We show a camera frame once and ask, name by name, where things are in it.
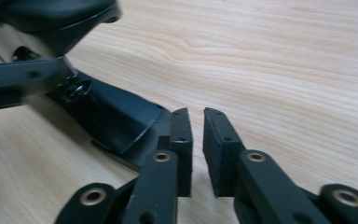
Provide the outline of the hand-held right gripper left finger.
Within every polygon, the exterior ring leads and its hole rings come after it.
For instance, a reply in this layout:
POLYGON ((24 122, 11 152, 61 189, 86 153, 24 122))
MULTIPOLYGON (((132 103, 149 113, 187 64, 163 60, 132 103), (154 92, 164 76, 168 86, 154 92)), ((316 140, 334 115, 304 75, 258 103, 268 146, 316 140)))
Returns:
POLYGON ((122 224, 176 224, 178 198, 191 196, 192 154, 189 113, 181 108, 136 178, 122 224))

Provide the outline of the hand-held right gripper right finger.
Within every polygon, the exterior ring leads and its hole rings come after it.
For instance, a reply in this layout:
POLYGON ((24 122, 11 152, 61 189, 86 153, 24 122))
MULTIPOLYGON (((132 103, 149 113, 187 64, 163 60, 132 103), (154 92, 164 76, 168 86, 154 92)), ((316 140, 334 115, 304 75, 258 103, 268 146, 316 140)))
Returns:
POLYGON ((203 153, 213 194, 234 199, 240 224, 330 224, 269 154, 246 148, 212 108, 204 109, 203 153))

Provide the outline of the black stapler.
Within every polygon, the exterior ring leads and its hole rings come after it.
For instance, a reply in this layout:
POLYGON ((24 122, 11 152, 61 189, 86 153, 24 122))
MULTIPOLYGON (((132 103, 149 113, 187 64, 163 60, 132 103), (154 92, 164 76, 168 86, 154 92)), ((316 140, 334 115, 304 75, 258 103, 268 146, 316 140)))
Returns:
POLYGON ((65 58, 93 28, 120 16, 117 0, 0 0, 0 109, 43 94, 95 144, 138 169, 168 133, 170 112, 65 58))

